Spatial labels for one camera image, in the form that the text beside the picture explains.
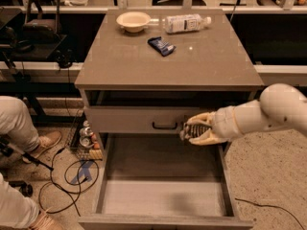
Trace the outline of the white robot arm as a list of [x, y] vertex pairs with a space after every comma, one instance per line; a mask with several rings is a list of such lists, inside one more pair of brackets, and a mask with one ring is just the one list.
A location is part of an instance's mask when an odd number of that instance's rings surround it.
[[252, 132], [283, 129], [307, 135], [307, 98], [288, 84], [276, 83], [264, 89], [258, 100], [189, 118], [180, 139], [207, 146], [232, 142]]

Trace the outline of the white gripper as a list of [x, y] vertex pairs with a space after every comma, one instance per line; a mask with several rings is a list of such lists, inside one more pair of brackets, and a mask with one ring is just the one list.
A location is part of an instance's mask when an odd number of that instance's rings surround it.
[[186, 124], [212, 126], [212, 129], [201, 136], [189, 139], [189, 142], [196, 146], [230, 142], [243, 136], [236, 122], [234, 106], [220, 108], [215, 113], [203, 112], [189, 118]]

